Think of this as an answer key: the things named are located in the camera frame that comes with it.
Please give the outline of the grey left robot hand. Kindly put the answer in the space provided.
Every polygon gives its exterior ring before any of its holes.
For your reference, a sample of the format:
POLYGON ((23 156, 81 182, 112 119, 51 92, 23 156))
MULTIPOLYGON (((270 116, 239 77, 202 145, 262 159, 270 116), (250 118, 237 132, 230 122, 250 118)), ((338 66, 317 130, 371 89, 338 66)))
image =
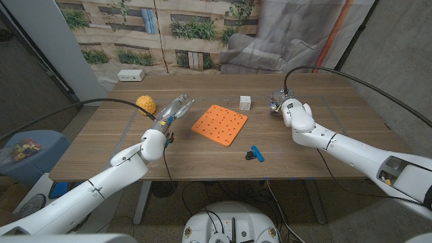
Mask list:
POLYGON ((163 134, 166 134, 170 125, 179 119, 190 110, 193 106, 195 100, 192 99, 188 101, 185 105, 183 102, 189 98, 189 94, 182 94, 176 99, 174 99, 170 104, 168 104, 162 111, 160 111, 156 116, 156 122, 151 127, 154 130, 158 130, 163 134))

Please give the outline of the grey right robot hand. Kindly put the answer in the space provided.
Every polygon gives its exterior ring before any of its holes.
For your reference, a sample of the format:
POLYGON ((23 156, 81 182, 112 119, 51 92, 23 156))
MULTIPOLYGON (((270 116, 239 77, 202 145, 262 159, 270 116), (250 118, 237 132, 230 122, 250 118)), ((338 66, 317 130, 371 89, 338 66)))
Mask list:
POLYGON ((293 98, 294 98, 294 91, 291 89, 288 89, 287 92, 285 92, 284 89, 273 91, 270 96, 271 104, 269 106, 269 112, 272 114, 279 113, 281 111, 282 104, 288 99, 293 99, 293 98))

